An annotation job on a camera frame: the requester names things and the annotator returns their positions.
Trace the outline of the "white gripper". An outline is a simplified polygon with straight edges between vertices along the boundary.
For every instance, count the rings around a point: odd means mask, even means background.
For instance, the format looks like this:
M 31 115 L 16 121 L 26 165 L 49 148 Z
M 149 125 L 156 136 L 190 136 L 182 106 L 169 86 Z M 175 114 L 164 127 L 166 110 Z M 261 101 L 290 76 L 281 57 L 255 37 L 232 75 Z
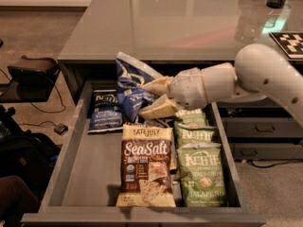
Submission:
M 201 70 L 198 68 L 181 71 L 174 78 L 164 76 L 155 79 L 144 84 L 143 89 L 160 96 L 152 105 L 139 111 L 145 120 L 170 117 L 184 107 L 194 110 L 207 104 Z

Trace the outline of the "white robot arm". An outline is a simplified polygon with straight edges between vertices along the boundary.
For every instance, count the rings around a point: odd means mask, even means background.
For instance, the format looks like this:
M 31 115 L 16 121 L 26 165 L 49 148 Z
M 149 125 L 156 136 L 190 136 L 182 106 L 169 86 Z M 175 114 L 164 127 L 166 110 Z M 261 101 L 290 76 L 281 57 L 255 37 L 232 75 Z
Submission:
M 174 77 L 155 79 L 143 88 L 158 96 L 152 105 L 140 110 L 145 119 L 168 117 L 180 109 L 194 110 L 213 102 L 269 97 L 303 126 L 303 76 L 264 44 L 247 45 L 233 63 L 190 68 Z

